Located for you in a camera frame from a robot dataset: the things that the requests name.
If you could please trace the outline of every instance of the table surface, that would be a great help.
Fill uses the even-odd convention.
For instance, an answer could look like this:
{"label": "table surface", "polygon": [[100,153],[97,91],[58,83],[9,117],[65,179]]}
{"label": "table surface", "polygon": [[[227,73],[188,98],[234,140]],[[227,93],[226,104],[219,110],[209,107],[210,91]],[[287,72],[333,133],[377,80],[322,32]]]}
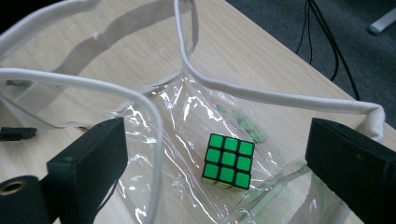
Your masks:
{"label": "table surface", "polygon": [[[198,0],[196,2],[200,33],[196,49],[191,55],[191,61],[207,76],[269,91],[352,99],[227,2],[219,0]],[[112,4],[109,7],[122,7],[122,0],[119,4]],[[62,28],[53,27],[52,29],[52,33],[50,33],[57,35],[53,31]],[[20,56],[20,59],[24,60],[20,60],[19,64],[14,64],[12,60],[5,64],[30,67],[31,65],[25,64],[30,64],[33,61],[29,55]],[[107,76],[104,74],[97,78],[108,79],[126,87],[134,85],[122,75],[119,77]],[[18,123],[2,105],[0,105],[0,113],[2,114],[2,118],[0,118],[2,123],[10,125]],[[351,115],[306,111],[281,106],[274,106],[268,113],[265,113],[265,117],[276,117],[276,114],[279,113],[283,114],[286,119],[268,119],[266,123],[266,129],[270,130],[268,132],[270,137],[267,143],[268,147],[289,148],[294,151],[292,156],[296,158],[304,155],[310,120],[313,117],[335,120],[350,127],[355,127],[357,120],[361,119],[359,116],[355,119],[356,116]],[[53,149],[68,146],[76,139],[77,135],[79,135],[78,131],[72,129],[41,131],[40,135],[33,140],[1,143],[0,180],[18,175],[37,175],[42,178],[47,172],[46,161],[54,156]],[[388,124],[385,125],[385,139],[381,144],[396,150],[396,131]],[[117,223],[125,222],[127,220],[125,218],[128,217],[112,215],[111,210],[122,211],[123,209],[117,204],[117,200],[110,200],[108,203],[110,205],[106,206],[104,212],[99,214],[97,221],[108,223],[109,220],[117,219]],[[361,223],[354,214],[350,214],[346,222]]]}

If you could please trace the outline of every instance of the black cable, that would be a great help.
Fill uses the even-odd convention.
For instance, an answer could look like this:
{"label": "black cable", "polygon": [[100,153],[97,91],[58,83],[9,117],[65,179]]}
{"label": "black cable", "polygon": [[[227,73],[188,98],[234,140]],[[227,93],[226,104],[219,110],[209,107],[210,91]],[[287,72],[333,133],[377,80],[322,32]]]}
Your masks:
{"label": "black cable", "polygon": [[339,59],[338,59],[337,50],[334,47],[334,44],[332,42],[332,39],[329,36],[328,31],[324,28],[324,25],[322,24],[322,21],[318,18],[317,12],[314,9],[312,9],[312,12],[314,13],[315,18],[317,19],[317,21],[318,21],[318,23],[320,25],[320,28],[322,29],[323,33],[326,35],[326,38],[328,39],[328,41],[330,42],[330,46],[332,47],[332,53],[334,54],[334,59],[335,59],[335,66],[334,66],[334,72],[333,72],[332,77],[330,78],[330,80],[334,81],[335,77],[338,74],[338,68],[340,67],[340,62],[339,62]]}
{"label": "black cable", "polygon": [[318,23],[320,25],[320,28],[323,30],[323,32],[325,33],[325,35],[328,37],[329,41],[331,42],[332,48],[335,49],[337,55],[340,57],[343,65],[344,65],[344,67],[346,69],[346,73],[348,75],[348,78],[349,78],[350,84],[352,86],[352,89],[353,89],[353,91],[355,93],[356,100],[359,101],[361,98],[359,96],[358,89],[356,88],[353,76],[352,76],[352,74],[349,71],[349,67],[347,66],[347,62],[346,62],[343,54],[341,53],[341,50],[338,48],[338,45],[335,42],[334,37],[332,36],[332,32],[330,31],[330,28],[327,25],[327,22],[324,20],[323,15],[321,14],[320,9],[318,8],[318,5],[315,3],[314,0],[308,0],[308,4],[311,7],[312,12],[314,12],[315,17],[317,18]]}
{"label": "black cable", "polygon": [[116,179],[114,181],[114,185],[113,185],[113,189],[111,190],[111,192],[108,194],[107,198],[105,199],[105,201],[98,207],[98,209],[96,210],[96,214],[98,214],[100,212],[100,210],[102,210],[102,208],[106,205],[106,203],[108,202],[108,200],[111,198],[111,195],[113,195],[114,191],[116,190],[117,187],[117,183],[119,182],[118,179]]}
{"label": "black cable", "polygon": [[300,49],[300,46],[303,43],[303,37],[304,37],[305,25],[306,25],[306,9],[307,8],[308,8],[308,0],[305,1],[305,5],[304,5],[304,25],[303,25],[303,30],[301,31],[300,43],[298,44],[298,48],[295,51],[296,54],[298,54],[298,50]]}
{"label": "black cable", "polygon": [[309,48],[311,50],[310,56],[309,56],[309,64],[312,64],[312,41],[311,41],[311,28],[310,28],[310,20],[309,20],[309,12],[310,12],[310,7],[308,8],[308,14],[306,17],[308,18],[308,40],[309,40]]}

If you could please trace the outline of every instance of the brass screw hole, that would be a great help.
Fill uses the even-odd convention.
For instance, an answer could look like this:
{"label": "brass screw hole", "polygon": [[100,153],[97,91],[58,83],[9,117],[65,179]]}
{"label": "brass screw hole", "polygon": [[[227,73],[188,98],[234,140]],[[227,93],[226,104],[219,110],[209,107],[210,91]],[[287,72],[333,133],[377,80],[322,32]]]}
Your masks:
{"label": "brass screw hole", "polygon": [[17,180],[17,181],[8,183],[7,185],[0,188],[0,195],[6,196],[9,194],[13,194],[15,192],[20,191],[25,186],[26,186],[26,181],[23,181],[23,180]]}

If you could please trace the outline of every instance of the rubik's cube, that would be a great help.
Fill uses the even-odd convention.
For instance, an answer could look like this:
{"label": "rubik's cube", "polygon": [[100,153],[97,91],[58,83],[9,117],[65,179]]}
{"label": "rubik's cube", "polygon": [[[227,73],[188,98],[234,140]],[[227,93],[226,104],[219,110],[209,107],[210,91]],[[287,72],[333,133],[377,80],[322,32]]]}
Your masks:
{"label": "rubik's cube", "polygon": [[249,189],[253,152],[254,143],[210,134],[203,181],[224,189]]}

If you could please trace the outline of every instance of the white cord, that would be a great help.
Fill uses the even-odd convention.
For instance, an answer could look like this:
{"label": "white cord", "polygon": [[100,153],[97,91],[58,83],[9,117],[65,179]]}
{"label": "white cord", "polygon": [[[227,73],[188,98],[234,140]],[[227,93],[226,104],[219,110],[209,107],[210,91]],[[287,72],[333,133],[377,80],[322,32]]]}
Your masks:
{"label": "white cord", "polygon": [[382,141],[384,137],[385,112],[381,105],[344,99],[331,99],[275,91],[265,91],[239,86],[223,80],[204,76],[190,63],[189,56],[187,55],[178,5],[179,0],[175,0],[175,17],[181,56],[183,58],[184,64],[186,64],[187,68],[191,71],[191,75],[203,86],[212,90],[222,91],[233,96],[258,103],[292,106],[333,113],[366,115],[365,120],[358,126],[356,130],[368,137],[371,137],[375,141]]}
{"label": "white cord", "polygon": [[41,72],[20,68],[0,68],[0,81],[5,80],[31,80],[46,82],[54,85],[81,88],[85,90],[106,92],[123,98],[134,100],[144,106],[155,123],[157,129],[157,146],[155,162],[153,165],[152,192],[147,211],[147,223],[153,223],[162,186],[162,162],[163,162],[163,119],[156,105],[139,92],[126,89],[112,83],[94,80],[85,77],[59,75],[55,73]]}
{"label": "white cord", "polygon": [[0,62],[18,49],[30,37],[56,21],[89,10],[101,0],[62,1],[29,14],[0,35]]}

